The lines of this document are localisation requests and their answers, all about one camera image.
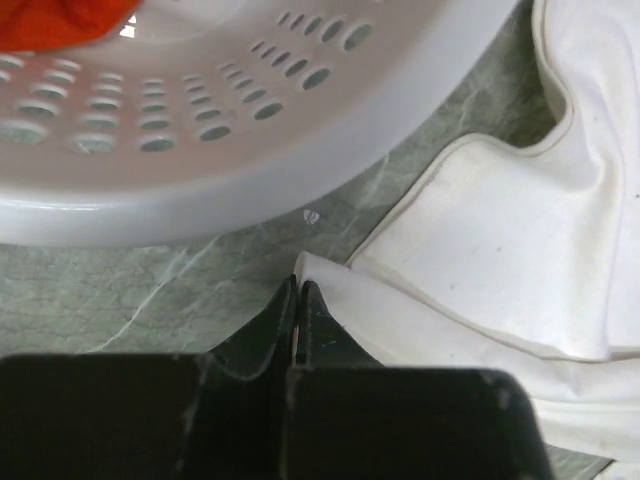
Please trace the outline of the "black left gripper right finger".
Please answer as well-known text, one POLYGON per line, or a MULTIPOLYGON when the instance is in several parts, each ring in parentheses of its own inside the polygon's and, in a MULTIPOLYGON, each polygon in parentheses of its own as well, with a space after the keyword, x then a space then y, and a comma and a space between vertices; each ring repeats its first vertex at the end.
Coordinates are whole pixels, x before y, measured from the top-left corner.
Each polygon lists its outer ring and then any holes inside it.
POLYGON ((549 479, 553 472, 529 398, 511 375, 385 367, 307 281, 287 375, 287 475, 549 479))

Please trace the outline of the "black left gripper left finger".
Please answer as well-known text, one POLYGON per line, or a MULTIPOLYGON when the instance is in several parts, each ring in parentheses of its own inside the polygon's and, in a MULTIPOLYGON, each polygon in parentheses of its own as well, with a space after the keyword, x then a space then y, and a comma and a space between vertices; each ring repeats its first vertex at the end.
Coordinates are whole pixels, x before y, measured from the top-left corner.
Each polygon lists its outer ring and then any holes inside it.
POLYGON ((2 477, 276 478, 296 301, 202 353, 4 357, 2 477))

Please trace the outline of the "cream white t-shirt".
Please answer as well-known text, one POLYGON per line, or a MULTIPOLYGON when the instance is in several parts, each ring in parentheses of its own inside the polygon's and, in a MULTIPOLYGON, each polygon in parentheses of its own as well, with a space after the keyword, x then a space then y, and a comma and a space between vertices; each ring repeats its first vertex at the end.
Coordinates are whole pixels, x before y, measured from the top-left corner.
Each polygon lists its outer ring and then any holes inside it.
POLYGON ((506 371, 544 440, 639 475, 639 5, 538 1, 556 126, 440 152, 345 265, 304 253, 331 314, 387 365, 506 371))

